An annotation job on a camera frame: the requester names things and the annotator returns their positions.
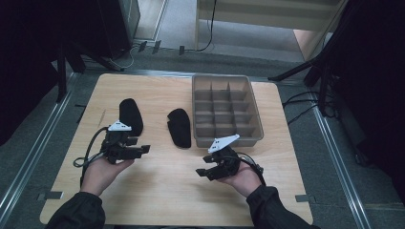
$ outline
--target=black sleeve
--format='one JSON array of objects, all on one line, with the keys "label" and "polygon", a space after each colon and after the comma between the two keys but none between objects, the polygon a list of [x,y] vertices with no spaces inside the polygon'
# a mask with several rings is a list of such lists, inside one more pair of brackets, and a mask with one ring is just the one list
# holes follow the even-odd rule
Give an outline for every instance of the black sleeve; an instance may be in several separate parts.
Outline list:
[{"label": "black sleeve", "polygon": [[77,193],[51,217],[49,228],[103,228],[105,222],[102,200],[89,193]]},{"label": "black sleeve", "polygon": [[314,229],[297,215],[287,210],[281,202],[275,187],[261,185],[251,193],[246,202],[257,229]]}]

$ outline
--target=person's left hand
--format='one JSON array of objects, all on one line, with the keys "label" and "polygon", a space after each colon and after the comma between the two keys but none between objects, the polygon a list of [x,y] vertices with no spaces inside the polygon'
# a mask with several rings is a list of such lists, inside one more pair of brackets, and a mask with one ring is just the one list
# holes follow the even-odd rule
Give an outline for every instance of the person's left hand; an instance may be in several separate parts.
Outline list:
[{"label": "person's left hand", "polygon": [[86,170],[80,192],[100,196],[110,186],[119,173],[134,163],[134,160],[124,160],[111,164],[104,156],[93,161]]}]

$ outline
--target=gray plastic organizer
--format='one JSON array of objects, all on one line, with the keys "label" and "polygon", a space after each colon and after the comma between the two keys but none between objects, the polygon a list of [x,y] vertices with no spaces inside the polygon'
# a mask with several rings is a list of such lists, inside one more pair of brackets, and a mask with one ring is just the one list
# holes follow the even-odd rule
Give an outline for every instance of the gray plastic organizer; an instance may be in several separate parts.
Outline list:
[{"label": "gray plastic organizer", "polygon": [[263,128],[247,76],[195,74],[193,126],[197,147],[209,148],[214,138],[236,135],[231,147],[251,147]]}]

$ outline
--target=gray carpet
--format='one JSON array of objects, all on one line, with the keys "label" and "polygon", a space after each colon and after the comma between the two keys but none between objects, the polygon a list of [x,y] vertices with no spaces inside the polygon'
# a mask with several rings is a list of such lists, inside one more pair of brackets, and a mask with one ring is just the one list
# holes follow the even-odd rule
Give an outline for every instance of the gray carpet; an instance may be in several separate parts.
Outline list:
[{"label": "gray carpet", "polygon": [[[246,74],[263,77],[278,75],[299,64],[197,52],[179,55],[178,51],[170,50],[160,50],[158,53],[152,54],[150,48],[144,52],[133,50],[132,54],[135,58],[134,64],[121,73],[155,70]],[[128,56],[119,61],[120,65],[129,63],[131,63],[131,59]],[[83,111],[83,108],[75,105],[86,105],[98,77],[102,73],[108,72],[95,63],[87,62],[86,64],[88,69],[77,79],[70,102],[26,188],[13,208],[6,228],[43,228],[39,221],[39,215],[45,202],[36,200],[36,198],[39,193],[51,189],[75,134],[78,125],[76,122]],[[283,101],[306,90],[301,81],[304,76],[305,73],[300,73],[278,85]],[[3,163],[0,167],[2,174],[0,176],[0,193],[2,195],[13,181],[46,122],[47,115],[54,106],[56,95],[57,88],[42,99],[37,108],[21,124],[12,139],[0,147],[3,161],[8,162]],[[286,106],[286,119],[292,120],[309,106],[310,103]],[[352,146],[344,135],[340,123],[336,119],[330,119],[329,122],[373,228],[405,228],[405,209],[403,205],[398,204],[399,199],[390,179],[378,169],[358,166],[352,154]],[[289,130],[307,194],[313,197],[310,208],[314,217],[314,224],[324,229],[357,228],[313,112],[306,113],[291,123]]]}]

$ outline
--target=light wood tabletop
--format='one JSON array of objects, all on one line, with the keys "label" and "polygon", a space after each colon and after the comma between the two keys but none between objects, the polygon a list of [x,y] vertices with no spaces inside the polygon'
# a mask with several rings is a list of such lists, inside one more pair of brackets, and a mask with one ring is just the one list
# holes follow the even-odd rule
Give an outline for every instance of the light wood tabletop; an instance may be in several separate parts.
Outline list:
[{"label": "light wood tabletop", "polygon": [[[183,108],[193,122],[191,83],[190,77],[102,75],[52,188],[52,191],[63,192],[63,198],[46,201],[41,222],[47,223],[53,213],[79,191],[81,169],[75,168],[73,161],[84,156],[97,130],[118,120],[119,103],[133,98],[144,124],[137,146],[151,145],[151,148],[100,196],[106,224],[252,225],[244,197],[232,187],[215,180],[209,181],[196,173],[196,169],[212,168],[215,164],[203,161],[207,149],[197,148],[193,132],[190,149],[179,149],[173,143],[167,127],[167,115]],[[305,195],[306,191],[277,87],[268,82],[251,84],[264,138],[254,147],[233,149],[249,154],[264,167],[266,184],[278,188],[286,208],[312,223],[309,204],[295,199],[296,195]],[[104,137],[105,133],[98,136],[90,155],[100,150]]]}]

